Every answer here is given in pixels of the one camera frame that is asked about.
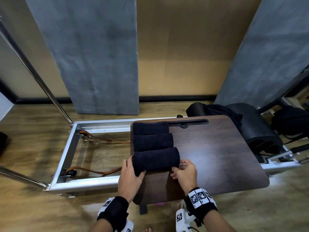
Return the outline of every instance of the person's left hand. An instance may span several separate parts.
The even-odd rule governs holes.
[[[122,169],[118,181],[118,196],[124,197],[130,204],[135,197],[146,171],[141,172],[137,177],[134,173],[132,156],[122,161]]]

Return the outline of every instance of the concrete panel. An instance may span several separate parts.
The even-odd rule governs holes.
[[[26,0],[77,113],[139,114],[136,0]]]
[[[215,103],[280,97],[309,63],[309,0],[262,0]]]

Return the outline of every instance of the forearm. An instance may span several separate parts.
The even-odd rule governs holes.
[[[236,232],[216,210],[207,213],[203,223],[207,232]]]
[[[113,232],[113,227],[105,219],[99,219],[88,232]]]

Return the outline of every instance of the black table leg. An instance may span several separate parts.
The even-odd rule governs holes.
[[[139,214],[140,215],[147,214],[147,205],[146,204],[140,204],[140,206],[139,206]]]

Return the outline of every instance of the black bag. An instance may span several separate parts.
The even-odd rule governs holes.
[[[309,112],[301,108],[286,106],[276,111],[272,117],[271,128],[278,134],[297,137],[288,138],[296,141],[309,136]]]

